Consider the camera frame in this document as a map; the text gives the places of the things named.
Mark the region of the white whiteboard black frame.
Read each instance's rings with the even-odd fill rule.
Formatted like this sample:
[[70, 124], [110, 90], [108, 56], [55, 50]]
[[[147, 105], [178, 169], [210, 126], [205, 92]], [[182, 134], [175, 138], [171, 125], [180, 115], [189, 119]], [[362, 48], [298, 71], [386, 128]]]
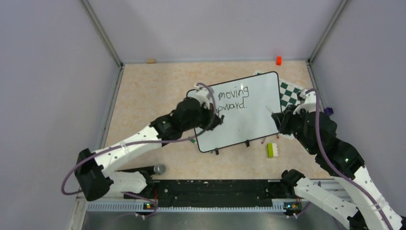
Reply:
[[253, 76], [211, 85], [216, 112], [224, 115], [222, 125], [196, 138], [200, 152], [211, 152], [274, 135], [278, 129], [267, 109], [252, 108], [241, 87]]

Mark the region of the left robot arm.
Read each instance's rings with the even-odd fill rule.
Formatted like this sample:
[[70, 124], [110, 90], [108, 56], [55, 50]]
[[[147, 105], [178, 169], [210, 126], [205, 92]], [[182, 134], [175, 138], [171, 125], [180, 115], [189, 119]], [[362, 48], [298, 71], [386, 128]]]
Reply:
[[201, 128], [212, 131], [223, 123], [212, 103], [186, 97], [170, 113], [123, 141], [94, 152], [84, 149], [78, 154], [73, 173], [87, 201], [106, 195], [114, 185], [112, 174], [127, 162], [169, 143], [181, 141], [183, 132]]

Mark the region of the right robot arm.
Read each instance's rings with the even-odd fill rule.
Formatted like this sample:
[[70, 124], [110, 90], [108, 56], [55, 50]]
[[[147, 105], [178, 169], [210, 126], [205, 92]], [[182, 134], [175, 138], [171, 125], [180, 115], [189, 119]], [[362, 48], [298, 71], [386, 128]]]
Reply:
[[272, 119], [282, 134], [292, 134], [316, 163], [350, 196], [347, 202], [313, 184], [297, 170], [282, 173], [281, 192], [320, 207], [348, 230], [403, 230], [406, 218], [398, 215], [373, 183], [365, 162], [351, 144], [336, 135], [337, 124], [328, 115], [289, 105]]

